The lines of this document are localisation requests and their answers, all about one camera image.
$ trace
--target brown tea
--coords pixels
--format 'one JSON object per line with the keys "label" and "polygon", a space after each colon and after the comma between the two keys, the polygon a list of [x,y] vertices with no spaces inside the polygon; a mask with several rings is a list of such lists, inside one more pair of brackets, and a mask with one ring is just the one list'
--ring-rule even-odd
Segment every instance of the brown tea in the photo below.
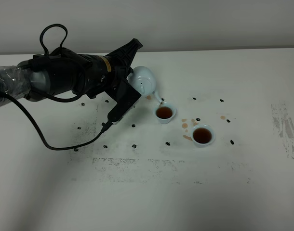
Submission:
{"label": "brown tea", "polygon": [[193,138],[198,143],[208,143],[212,137],[211,132],[205,128],[198,128],[193,132]]}
{"label": "brown tea", "polygon": [[156,111],[156,115],[161,119],[168,119],[172,117],[173,112],[169,107],[159,107]]}

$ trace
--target white table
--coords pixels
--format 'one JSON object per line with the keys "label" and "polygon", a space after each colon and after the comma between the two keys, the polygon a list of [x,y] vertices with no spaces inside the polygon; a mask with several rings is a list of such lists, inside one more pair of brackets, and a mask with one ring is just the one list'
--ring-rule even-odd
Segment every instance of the white table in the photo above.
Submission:
{"label": "white table", "polygon": [[[94,144],[55,152],[14,104],[0,108],[0,231],[294,230],[294,49],[146,52],[138,65],[176,106],[169,124],[142,98]],[[114,106],[105,93],[20,102],[58,147],[93,138]],[[196,118],[215,130],[207,148],[183,137]]]}

